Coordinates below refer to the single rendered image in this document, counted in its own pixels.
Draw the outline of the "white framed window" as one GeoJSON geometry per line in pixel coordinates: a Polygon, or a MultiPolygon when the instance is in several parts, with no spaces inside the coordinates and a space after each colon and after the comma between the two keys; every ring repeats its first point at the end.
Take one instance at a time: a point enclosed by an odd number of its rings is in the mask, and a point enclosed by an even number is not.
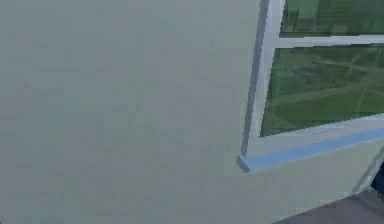
{"type": "Polygon", "coordinates": [[[384,0],[260,0],[244,172],[384,139],[384,0]]]}

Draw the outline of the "dark blue object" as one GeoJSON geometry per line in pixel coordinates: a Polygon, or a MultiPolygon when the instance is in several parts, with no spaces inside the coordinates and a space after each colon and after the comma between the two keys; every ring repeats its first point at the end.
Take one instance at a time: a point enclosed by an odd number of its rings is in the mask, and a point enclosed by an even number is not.
{"type": "Polygon", "coordinates": [[[379,171],[377,172],[371,187],[377,192],[384,194],[384,162],[381,164],[379,171]]]}

